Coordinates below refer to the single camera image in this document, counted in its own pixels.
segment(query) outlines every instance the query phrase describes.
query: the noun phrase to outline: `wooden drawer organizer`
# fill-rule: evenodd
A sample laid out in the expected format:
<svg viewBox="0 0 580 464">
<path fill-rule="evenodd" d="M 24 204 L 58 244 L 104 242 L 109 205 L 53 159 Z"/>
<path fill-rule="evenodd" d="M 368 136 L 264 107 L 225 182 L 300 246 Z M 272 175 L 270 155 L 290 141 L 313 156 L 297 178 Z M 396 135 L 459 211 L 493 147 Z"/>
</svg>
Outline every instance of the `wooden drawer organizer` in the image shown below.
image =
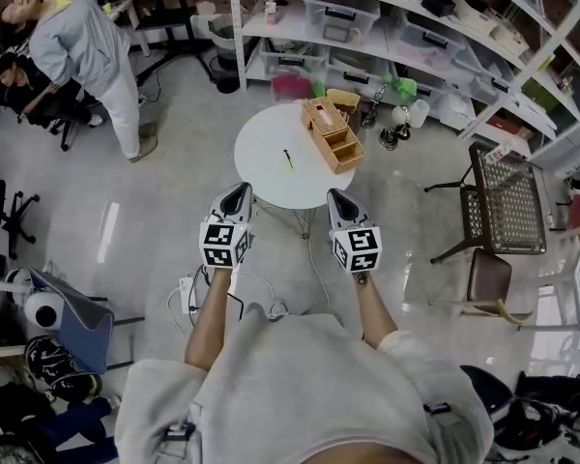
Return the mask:
<svg viewBox="0 0 580 464">
<path fill-rule="evenodd" d="M 330 100 L 304 101 L 301 122 L 333 173 L 340 174 L 359 166 L 365 150 Z"/>
</svg>

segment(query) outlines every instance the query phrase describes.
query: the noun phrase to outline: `power strip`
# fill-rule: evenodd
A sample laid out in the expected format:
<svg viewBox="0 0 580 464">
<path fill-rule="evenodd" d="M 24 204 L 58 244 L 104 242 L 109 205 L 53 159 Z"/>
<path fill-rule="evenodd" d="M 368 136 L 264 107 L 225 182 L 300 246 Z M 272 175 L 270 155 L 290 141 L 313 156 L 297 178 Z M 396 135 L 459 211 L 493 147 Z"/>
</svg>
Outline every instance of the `power strip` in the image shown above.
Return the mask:
<svg viewBox="0 0 580 464">
<path fill-rule="evenodd" d="M 181 292 L 181 306 L 183 308 L 183 314 L 191 314 L 195 311 L 189 311 L 190 306 L 197 306 L 195 304 L 195 294 L 192 293 L 191 287 L 193 286 L 192 276 L 183 276 L 178 281 L 178 287 Z"/>
</svg>

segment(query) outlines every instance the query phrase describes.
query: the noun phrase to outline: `gray sweatshirt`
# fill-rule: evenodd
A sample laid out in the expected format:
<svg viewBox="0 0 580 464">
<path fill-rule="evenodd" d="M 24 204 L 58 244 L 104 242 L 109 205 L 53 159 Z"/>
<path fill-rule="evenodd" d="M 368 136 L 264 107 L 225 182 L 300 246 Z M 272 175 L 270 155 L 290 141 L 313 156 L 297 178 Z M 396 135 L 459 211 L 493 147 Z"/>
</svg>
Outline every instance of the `gray sweatshirt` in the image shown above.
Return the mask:
<svg viewBox="0 0 580 464">
<path fill-rule="evenodd" d="M 431 416 L 423 405 L 450 411 Z M 189 421 L 186 441 L 165 441 Z M 493 428 L 470 379 L 409 333 L 372 349 L 329 314 L 267 321 L 250 308 L 211 371 L 144 361 L 130 369 L 116 425 L 129 464 L 299 464 L 370 442 L 425 464 L 479 464 Z"/>
<path fill-rule="evenodd" d="M 30 55 L 56 84 L 74 79 L 98 99 L 116 79 L 131 43 L 97 2 L 69 1 L 66 9 L 37 25 L 30 38 Z"/>
</svg>

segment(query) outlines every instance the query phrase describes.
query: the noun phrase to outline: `round white table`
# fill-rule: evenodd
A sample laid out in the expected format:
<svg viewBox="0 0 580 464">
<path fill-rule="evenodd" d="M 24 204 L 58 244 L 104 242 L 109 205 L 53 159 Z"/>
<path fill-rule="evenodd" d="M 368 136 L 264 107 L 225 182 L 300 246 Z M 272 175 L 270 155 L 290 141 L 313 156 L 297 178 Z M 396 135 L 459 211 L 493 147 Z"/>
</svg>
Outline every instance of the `round white table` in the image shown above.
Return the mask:
<svg viewBox="0 0 580 464">
<path fill-rule="evenodd" d="M 309 210 L 326 205 L 329 189 L 346 189 L 355 175 L 354 169 L 332 173 L 301 123 L 299 103 L 271 106 L 251 117 L 236 139 L 234 162 L 256 197 L 306 212 L 304 238 L 309 235 Z"/>
</svg>

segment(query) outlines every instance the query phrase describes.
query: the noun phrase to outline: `black and white marker cube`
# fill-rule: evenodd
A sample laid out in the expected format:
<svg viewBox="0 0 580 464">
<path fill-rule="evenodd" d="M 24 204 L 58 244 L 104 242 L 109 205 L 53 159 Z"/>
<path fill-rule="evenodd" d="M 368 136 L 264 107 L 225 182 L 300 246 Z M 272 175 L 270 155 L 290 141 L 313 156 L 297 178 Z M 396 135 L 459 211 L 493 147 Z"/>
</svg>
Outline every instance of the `black and white marker cube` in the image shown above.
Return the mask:
<svg viewBox="0 0 580 464">
<path fill-rule="evenodd" d="M 346 272 L 357 274 L 375 270 L 382 252 L 378 227 L 333 232 L 333 254 Z"/>
<path fill-rule="evenodd" d="M 200 254 L 204 264 L 216 268 L 236 268 L 249 249 L 251 225 L 200 223 Z"/>
</svg>

